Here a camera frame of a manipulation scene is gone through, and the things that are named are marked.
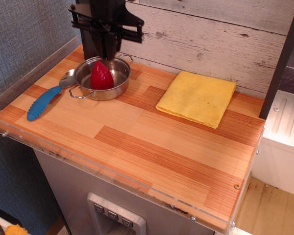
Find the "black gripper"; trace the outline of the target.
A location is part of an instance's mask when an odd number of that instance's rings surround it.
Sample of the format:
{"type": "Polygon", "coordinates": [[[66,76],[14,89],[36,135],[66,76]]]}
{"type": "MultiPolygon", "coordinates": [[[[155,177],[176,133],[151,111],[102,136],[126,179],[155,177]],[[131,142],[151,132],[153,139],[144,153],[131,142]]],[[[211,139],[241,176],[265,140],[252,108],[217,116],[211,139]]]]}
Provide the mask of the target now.
{"type": "Polygon", "coordinates": [[[113,60],[120,51],[122,39],[143,41],[144,21],[127,10],[124,0],[91,0],[72,4],[69,11],[73,27],[90,31],[100,58],[113,60]]]}

